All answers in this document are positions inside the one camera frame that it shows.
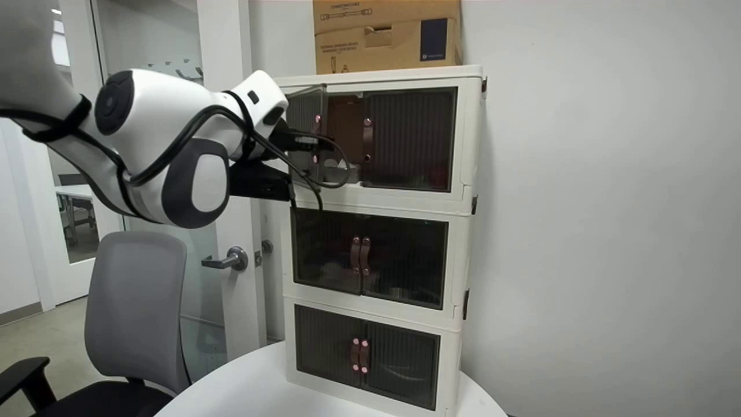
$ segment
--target office chair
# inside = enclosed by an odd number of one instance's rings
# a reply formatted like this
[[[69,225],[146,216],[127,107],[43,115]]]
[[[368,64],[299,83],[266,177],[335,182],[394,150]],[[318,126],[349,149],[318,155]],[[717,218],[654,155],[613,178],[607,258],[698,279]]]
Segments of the office chair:
[[[23,390],[39,417],[151,417],[190,384],[180,346],[186,248],[163,233],[100,243],[86,312],[86,348],[109,377],[56,400],[46,356],[0,372],[0,404]]]

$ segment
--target white robotic arm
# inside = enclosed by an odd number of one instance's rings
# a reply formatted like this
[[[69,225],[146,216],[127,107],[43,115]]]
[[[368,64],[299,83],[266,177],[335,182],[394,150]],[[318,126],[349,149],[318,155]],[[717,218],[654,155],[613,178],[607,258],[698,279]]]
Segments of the white robotic arm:
[[[275,133],[289,144],[287,98],[263,71],[210,93],[130,69],[106,80],[92,109],[56,69],[46,0],[0,0],[0,56],[0,115],[69,160],[122,216],[204,226],[226,206],[234,160],[275,153]]]

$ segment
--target drawer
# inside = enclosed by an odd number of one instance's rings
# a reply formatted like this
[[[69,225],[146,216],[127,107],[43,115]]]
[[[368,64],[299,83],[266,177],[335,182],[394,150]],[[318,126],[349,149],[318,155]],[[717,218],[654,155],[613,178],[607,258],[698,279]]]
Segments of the drawer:
[[[441,335],[295,307],[297,368],[435,411]]]
[[[295,283],[444,305],[449,223],[295,211]]]
[[[451,193],[457,89],[327,93],[289,98],[287,121],[331,140],[361,188]]]

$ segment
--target round table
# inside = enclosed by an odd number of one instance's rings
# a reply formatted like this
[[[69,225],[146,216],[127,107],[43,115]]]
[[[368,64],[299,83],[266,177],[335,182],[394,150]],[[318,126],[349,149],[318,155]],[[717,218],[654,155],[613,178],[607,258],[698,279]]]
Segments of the round table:
[[[244,354],[175,396],[157,417],[388,417],[329,393],[292,384],[284,343]],[[503,407],[460,372],[460,417],[507,417]]]

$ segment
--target cardboard box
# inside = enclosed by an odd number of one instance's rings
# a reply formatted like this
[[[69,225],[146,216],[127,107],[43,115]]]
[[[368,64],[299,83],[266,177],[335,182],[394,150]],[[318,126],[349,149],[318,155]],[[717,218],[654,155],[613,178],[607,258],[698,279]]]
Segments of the cardboard box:
[[[460,62],[459,0],[314,0],[318,71]]]

